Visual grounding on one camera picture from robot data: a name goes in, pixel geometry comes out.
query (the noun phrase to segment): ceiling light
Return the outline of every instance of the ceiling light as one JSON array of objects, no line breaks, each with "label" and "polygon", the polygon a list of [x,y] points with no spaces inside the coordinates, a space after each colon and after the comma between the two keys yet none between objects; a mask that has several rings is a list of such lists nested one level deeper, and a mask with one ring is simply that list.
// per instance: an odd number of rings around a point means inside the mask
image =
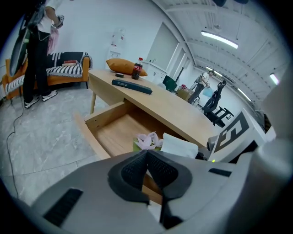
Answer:
[{"label": "ceiling light", "polygon": [[227,45],[229,46],[232,46],[233,48],[237,49],[238,48],[238,44],[234,43],[234,42],[231,42],[229,41],[228,39],[225,39],[223,37],[220,37],[216,34],[213,34],[213,33],[210,33],[210,32],[206,32],[206,31],[201,31],[201,34],[203,36],[206,36],[206,37],[210,37],[210,38],[213,38],[213,39],[216,39],[218,41],[221,41],[221,42],[224,42],[226,43]]},{"label": "ceiling light", "polygon": [[222,77],[222,75],[220,73],[216,72],[215,70],[214,70],[214,73],[216,73],[218,76]]},{"label": "ceiling light", "polygon": [[274,81],[276,85],[280,83],[279,79],[275,76],[275,74],[270,74],[270,78]]},{"label": "ceiling light", "polygon": [[242,95],[246,97],[248,101],[251,101],[250,98],[241,89],[238,88],[238,91],[242,93]]},{"label": "ceiling light", "polygon": [[206,69],[207,70],[210,70],[210,71],[213,71],[213,69],[209,68],[208,66],[206,66]]}]

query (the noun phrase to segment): sofa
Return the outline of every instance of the sofa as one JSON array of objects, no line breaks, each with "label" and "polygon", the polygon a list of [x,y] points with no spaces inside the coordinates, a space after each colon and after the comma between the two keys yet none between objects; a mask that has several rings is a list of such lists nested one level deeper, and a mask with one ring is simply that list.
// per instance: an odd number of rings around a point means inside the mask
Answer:
[{"label": "sofa", "polygon": [[[67,60],[77,60],[76,66],[63,67]],[[9,75],[10,59],[6,60],[6,74],[2,77],[2,85],[7,99],[19,95],[19,87],[22,92],[24,74],[27,69],[27,60],[14,76]],[[86,52],[59,52],[47,56],[47,81],[48,85],[58,85],[73,82],[85,82],[87,86],[88,71],[92,68],[92,58]]]}]

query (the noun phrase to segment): black pants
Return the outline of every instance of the black pants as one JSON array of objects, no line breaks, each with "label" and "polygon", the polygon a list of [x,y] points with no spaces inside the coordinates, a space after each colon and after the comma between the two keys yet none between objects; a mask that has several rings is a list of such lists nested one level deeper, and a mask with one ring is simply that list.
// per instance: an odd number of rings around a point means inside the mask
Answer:
[{"label": "black pants", "polygon": [[23,97],[26,103],[29,103],[33,100],[33,88],[35,85],[35,80],[37,80],[38,91],[40,95],[45,96],[50,94],[46,71],[46,60],[49,43],[49,37],[47,37],[48,35],[48,33],[35,30],[29,38],[27,45],[28,64],[23,82]]},{"label": "black pants", "polygon": [[204,89],[204,85],[202,84],[197,84],[194,93],[190,96],[188,99],[188,103],[192,104],[193,101],[201,94],[201,91]]}]

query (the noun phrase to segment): white cabinet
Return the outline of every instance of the white cabinet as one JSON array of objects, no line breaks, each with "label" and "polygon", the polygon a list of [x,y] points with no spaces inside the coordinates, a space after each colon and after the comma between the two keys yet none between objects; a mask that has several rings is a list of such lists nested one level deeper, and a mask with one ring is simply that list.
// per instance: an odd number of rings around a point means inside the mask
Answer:
[{"label": "white cabinet", "polygon": [[148,76],[144,76],[143,78],[154,83],[154,84],[159,84],[162,83],[167,72],[157,65],[143,61],[142,62],[143,69],[146,71]]}]

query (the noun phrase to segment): black cable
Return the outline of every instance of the black cable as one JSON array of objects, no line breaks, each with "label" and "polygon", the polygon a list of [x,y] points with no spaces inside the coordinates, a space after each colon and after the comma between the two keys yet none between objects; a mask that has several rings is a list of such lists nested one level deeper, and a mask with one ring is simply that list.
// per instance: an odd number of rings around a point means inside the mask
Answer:
[{"label": "black cable", "polygon": [[[21,89],[19,89],[19,93],[20,93],[20,101],[21,101],[21,104],[22,104],[22,93],[21,93]],[[19,119],[21,116],[23,116],[23,112],[24,112],[24,108],[23,108],[23,104],[22,104],[22,114],[17,117],[14,121],[13,121],[13,132],[10,133],[6,139],[6,145],[7,145],[7,151],[8,151],[8,156],[9,156],[9,161],[10,161],[10,166],[11,166],[11,172],[12,172],[12,179],[13,179],[13,185],[15,187],[15,191],[16,191],[16,195],[17,195],[17,198],[19,198],[18,196],[18,191],[17,191],[17,188],[16,188],[16,185],[15,185],[15,178],[14,178],[14,172],[13,172],[13,165],[12,165],[12,161],[11,161],[11,156],[10,156],[10,152],[9,152],[9,147],[8,147],[8,138],[15,133],[15,122],[17,119]]]}]

